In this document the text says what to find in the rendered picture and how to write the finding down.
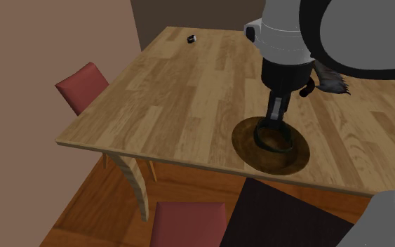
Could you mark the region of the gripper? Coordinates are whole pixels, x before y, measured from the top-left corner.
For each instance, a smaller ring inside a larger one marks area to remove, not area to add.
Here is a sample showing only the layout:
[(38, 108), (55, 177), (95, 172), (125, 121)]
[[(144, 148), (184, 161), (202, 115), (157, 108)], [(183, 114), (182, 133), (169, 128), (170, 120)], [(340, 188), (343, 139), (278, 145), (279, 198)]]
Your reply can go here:
[[(312, 72), (312, 62), (301, 65), (280, 65), (265, 58), (262, 59), (262, 83), (271, 89), (265, 120), (271, 129), (278, 129), (287, 112), (290, 92), (306, 86)], [(279, 97), (274, 91), (284, 95)]]

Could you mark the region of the brown hat with black band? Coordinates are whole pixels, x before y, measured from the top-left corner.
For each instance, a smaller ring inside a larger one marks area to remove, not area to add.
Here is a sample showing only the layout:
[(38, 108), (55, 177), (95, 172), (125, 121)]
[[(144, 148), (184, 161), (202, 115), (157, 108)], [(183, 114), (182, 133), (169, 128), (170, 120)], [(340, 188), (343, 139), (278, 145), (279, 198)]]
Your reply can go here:
[(249, 166), (270, 175), (291, 175), (310, 160), (310, 148), (303, 135), (283, 122), (280, 129), (261, 127), (261, 116), (239, 122), (232, 131), (235, 152)]

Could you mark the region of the grey furry toy animal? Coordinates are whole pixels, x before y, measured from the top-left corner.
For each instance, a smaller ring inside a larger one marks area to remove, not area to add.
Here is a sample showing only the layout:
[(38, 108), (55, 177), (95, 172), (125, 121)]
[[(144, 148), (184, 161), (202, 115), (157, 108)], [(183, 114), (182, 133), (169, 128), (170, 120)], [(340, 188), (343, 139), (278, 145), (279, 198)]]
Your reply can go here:
[(350, 95), (349, 85), (345, 83), (344, 79), (339, 73), (326, 67), (318, 60), (314, 61), (313, 68), (319, 79), (319, 85), (317, 86), (315, 81), (310, 78), (306, 86), (299, 92), (301, 97), (307, 97), (315, 88), (325, 93)]

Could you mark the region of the wooden table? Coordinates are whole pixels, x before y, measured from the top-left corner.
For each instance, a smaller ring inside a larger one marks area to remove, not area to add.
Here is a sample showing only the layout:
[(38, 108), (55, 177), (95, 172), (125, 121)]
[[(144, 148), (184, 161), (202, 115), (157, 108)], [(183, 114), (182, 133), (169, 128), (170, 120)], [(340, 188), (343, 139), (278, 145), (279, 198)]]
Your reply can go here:
[[(187, 43), (187, 37), (196, 42)], [(262, 58), (240, 31), (167, 27), (56, 138), (62, 146), (107, 154), (133, 187), (143, 220), (147, 190), (138, 159), (266, 180), (232, 145), (240, 121), (262, 116), (268, 89)], [(285, 120), (312, 157), (281, 182), (370, 196), (395, 189), (395, 81), (347, 78), (350, 95), (294, 94)], [(129, 120), (105, 144), (106, 108)]]

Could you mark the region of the dark rug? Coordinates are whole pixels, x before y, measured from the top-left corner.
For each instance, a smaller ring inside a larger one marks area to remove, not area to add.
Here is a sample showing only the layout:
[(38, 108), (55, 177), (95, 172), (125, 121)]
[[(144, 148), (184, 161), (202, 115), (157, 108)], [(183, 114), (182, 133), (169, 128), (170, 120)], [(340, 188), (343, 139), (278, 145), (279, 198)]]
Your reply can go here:
[(246, 178), (220, 247), (337, 247), (354, 225)]

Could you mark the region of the red chair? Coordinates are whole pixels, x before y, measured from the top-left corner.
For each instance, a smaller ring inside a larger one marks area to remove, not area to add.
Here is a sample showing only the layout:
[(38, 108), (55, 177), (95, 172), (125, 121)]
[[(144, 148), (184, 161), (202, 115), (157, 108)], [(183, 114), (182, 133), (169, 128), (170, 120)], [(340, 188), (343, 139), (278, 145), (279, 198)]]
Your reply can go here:
[[(78, 72), (56, 84), (55, 87), (67, 101), (77, 116), (79, 116), (103, 90), (108, 87), (107, 80), (103, 77), (100, 70), (92, 62), (82, 67)], [(98, 119), (100, 123), (106, 123), (108, 127), (100, 135), (102, 144), (109, 142), (116, 137), (129, 120), (130, 115), (124, 116), (123, 111), (116, 108), (106, 108), (102, 116)]]
[(220, 247), (227, 228), (220, 202), (158, 202), (149, 247)]

